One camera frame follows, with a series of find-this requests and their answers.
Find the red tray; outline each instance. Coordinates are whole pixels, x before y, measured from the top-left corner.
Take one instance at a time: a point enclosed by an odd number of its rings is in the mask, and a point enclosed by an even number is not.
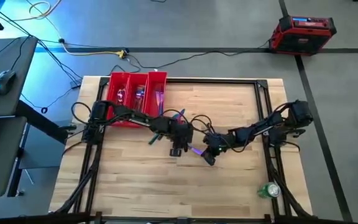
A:
[[[138,86],[144,86],[144,97],[140,111],[150,116],[158,116],[158,105],[156,91],[165,94],[165,84],[167,81],[166,72],[149,72],[149,73],[128,73],[112,72],[109,83],[109,92],[107,100],[118,103],[117,93],[120,89],[125,89],[124,102],[125,106],[134,109],[135,95]],[[114,111],[109,110],[108,119],[114,117]],[[127,121],[116,122],[114,126],[139,127],[138,124]]]

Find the wooden table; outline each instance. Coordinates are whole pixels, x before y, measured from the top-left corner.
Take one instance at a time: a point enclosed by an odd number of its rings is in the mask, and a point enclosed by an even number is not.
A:
[[[91,107],[99,81],[100,77],[84,77],[78,101]],[[283,81],[267,81],[272,107],[286,102]],[[254,88],[247,85],[168,83],[165,110],[182,108],[186,108],[188,119],[208,115],[216,131],[223,133],[258,120]],[[75,111],[81,119],[88,119],[83,106]],[[191,151],[170,157],[170,141],[163,139],[150,146],[147,143],[152,136],[146,128],[107,128],[93,212],[119,217],[202,218],[263,218],[266,213],[272,214],[271,201],[256,194],[268,182],[260,137],[242,153],[229,150],[221,154],[211,167]],[[195,133],[194,147],[206,147],[202,138],[202,134]],[[79,140],[80,136],[73,137],[67,146]],[[64,155],[50,210],[58,209],[76,187],[84,151],[82,144]],[[282,147],[282,161],[289,189],[311,213],[298,150],[289,145]]]

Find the concrete floor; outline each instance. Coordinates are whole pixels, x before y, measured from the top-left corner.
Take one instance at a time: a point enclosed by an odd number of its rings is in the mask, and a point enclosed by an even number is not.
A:
[[[333,17],[338,33],[327,48],[358,48],[358,2],[351,0],[286,0],[288,12],[299,16]],[[25,15],[25,1],[7,1],[2,7],[12,18]],[[281,17],[276,0],[148,0],[62,1],[50,15],[67,42],[126,47],[258,47],[271,35]],[[57,40],[46,20],[20,23],[40,39]],[[0,38],[22,35],[9,25]],[[74,57],[55,54],[79,75],[107,75],[115,64],[131,70],[113,55]],[[144,65],[161,65],[191,54],[134,54]],[[303,57],[319,115],[328,138],[352,216],[358,222],[358,54],[319,54]],[[305,100],[305,92],[289,55],[249,53],[236,57],[210,54],[164,68],[171,77],[282,78],[288,100]],[[36,105],[48,105],[69,89],[70,80],[45,53],[36,53],[24,94]],[[35,94],[43,88],[44,94]],[[73,91],[50,109],[54,121],[71,119]],[[328,171],[314,126],[299,139],[301,159],[314,214],[340,219]],[[34,169],[35,186],[22,177],[27,195],[0,198],[4,217],[47,213],[58,167]]]

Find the green can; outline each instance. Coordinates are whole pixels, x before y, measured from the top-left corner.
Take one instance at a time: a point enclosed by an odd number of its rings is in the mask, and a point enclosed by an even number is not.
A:
[[[281,189],[274,182],[269,182],[267,184],[264,184],[258,190],[258,195],[259,195],[259,197],[262,197],[262,198],[275,198],[275,197],[280,196],[280,194],[281,194]]]

